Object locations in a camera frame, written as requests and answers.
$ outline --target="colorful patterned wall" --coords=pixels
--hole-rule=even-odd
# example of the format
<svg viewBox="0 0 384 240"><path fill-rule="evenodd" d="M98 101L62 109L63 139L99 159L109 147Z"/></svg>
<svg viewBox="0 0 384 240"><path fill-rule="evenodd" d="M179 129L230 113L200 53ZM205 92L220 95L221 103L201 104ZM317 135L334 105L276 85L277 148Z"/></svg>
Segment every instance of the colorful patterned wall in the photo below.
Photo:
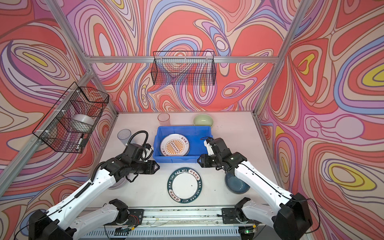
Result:
<svg viewBox="0 0 384 240"><path fill-rule="evenodd" d="M383 70L384 1L315 0L258 112L310 239L384 239Z"/></svg>
<svg viewBox="0 0 384 240"><path fill-rule="evenodd" d="M213 50L276 56L298 1L64 1L91 56L151 56ZM151 64L94 64L117 111L253 110L271 64L217 64L215 86L153 86Z"/></svg>
<svg viewBox="0 0 384 240"><path fill-rule="evenodd" d="M43 2L0 3L0 172L61 94L84 74ZM86 181L111 122L106 109L82 154L53 152L46 145L38 149L0 198L0 240L13 239L34 210L48 209ZM18 239L27 235L25 228Z"/></svg>

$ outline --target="white plate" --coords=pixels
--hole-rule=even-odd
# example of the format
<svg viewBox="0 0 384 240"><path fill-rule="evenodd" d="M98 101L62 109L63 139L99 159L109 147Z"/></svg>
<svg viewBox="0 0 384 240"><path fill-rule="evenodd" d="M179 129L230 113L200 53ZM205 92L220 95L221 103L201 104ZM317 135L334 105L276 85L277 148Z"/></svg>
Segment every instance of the white plate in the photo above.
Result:
<svg viewBox="0 0 384 240"><path fill-rule="evenodd" d="M160 152L163 156L185 156L189 151L189 141L181 134L166 136L160 143Z"/></svg>
<svg viewBox="0 0 384 240"><path fill-rule="evenodd" d="M201 193L200 175L189 167L174 171L168 179L168 194L176 202L185 204L194 201Z"/></svg>

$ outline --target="blue bin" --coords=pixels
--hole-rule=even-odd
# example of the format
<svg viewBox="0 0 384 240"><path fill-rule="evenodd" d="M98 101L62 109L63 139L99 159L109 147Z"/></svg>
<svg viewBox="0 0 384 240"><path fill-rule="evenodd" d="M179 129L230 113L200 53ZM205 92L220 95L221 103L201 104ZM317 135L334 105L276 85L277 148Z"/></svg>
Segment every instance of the blue bin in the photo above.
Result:
<svg viewBox="0 0 384 240"><path fill-rule="evenodd" d="M169 134L178 133L184 135L189 141L189 152L186 156L164 157L160 153L160 143ZM209 126L175 126L175 127L158 127L155 136L153 158L156 162L165 163L196 163L201 154L208 153L204 146L202 137L212 137L211 127Z"/></svg>

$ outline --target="plate with orange sunburst design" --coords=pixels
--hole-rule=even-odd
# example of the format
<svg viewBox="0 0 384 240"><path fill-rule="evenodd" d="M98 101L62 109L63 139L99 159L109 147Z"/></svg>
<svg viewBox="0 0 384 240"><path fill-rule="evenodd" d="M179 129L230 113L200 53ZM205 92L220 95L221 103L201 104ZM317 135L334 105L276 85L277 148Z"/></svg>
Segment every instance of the plate with orange sunburst design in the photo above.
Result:
<svg viewBox="0 0 384 240"><path fill-rule="evenodd" d="M189 152L189 141L181 134L170 134L160 144L163 156L185 156Z"/></svg>

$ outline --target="wire basket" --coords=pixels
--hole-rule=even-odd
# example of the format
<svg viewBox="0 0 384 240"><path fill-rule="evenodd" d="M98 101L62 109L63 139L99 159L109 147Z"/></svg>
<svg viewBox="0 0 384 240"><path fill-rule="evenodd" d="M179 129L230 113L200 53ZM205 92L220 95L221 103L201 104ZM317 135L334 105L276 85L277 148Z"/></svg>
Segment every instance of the wire basket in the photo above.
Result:
<svg viewBox="0 0 384 240"><path fill-rule="evenodd" d="M215 85L213 51L154 51L154 85Z"/></svg>
<svg viewBox="0 0 384 240"><path fill-rule="evenodd" d="M63 108L56 109L59 113L53 121L44 130L38 130L40 135L35 133L38 132L37 127L33 134L56 152L82 153L108 102L107 93L77 86Z"/></svg>

